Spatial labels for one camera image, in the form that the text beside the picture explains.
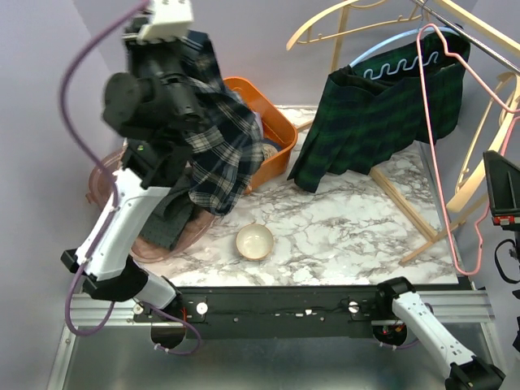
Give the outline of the grey dotted skirt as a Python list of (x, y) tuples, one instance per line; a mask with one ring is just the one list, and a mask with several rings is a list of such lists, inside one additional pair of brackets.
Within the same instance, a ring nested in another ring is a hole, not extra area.
[(174, 249), (186, 224), (198, 212), (189, 197), (189, 189), (190, 178), (183, 174), (154, 208), (141, 229), (140, 238), (163, 249)]

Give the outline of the navy plaid skirt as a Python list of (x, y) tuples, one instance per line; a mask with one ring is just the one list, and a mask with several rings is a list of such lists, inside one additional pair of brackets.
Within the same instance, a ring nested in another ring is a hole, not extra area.
[(227, 215), (263, 161), (262, 131), (255, 114), (223, 81), (209, 35), (190, 30), (181, 66), (209, 127), (186, 132), (192, 146), (192, 202), (213, 215)]

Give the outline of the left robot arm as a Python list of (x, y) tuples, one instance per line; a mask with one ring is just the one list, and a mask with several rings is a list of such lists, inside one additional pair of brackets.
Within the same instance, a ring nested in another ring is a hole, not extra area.
[(102, 119), (128, 145), (120, 169), (105, 173), (112, 190), (93, 230), (79, 248), (64, 251), (61, 261), (85, 277), (84, 290), (93, 299), (135, 299), (170, 321), (180, 311), (178, 290), (139, 266), (130, 251), (155, 207), (184, 174), (193, 154), (184, 135), (208, 126), (181, 67), (184, 43), (140, 43), (133, 35), (124, 40), (128, 69), (106, 82)]

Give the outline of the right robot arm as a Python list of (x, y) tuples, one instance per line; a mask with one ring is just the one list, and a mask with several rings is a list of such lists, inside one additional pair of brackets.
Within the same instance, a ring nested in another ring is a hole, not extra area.
[[(483, 162), (492, 222), (514, 233), (512, 240), (501, 243), (510, 243), (513, 246), (510, 254), (519, 258), (519, 167), (494, 151), (485, 152)], [(379, 316), (395, 317), (415, 334), (440, 368), (445, 388), (519, 388), (518, 362), (514, 370), (505, 375), (478, 357), (446, 329), (405, 277), (378, 284), (373, 301)]]

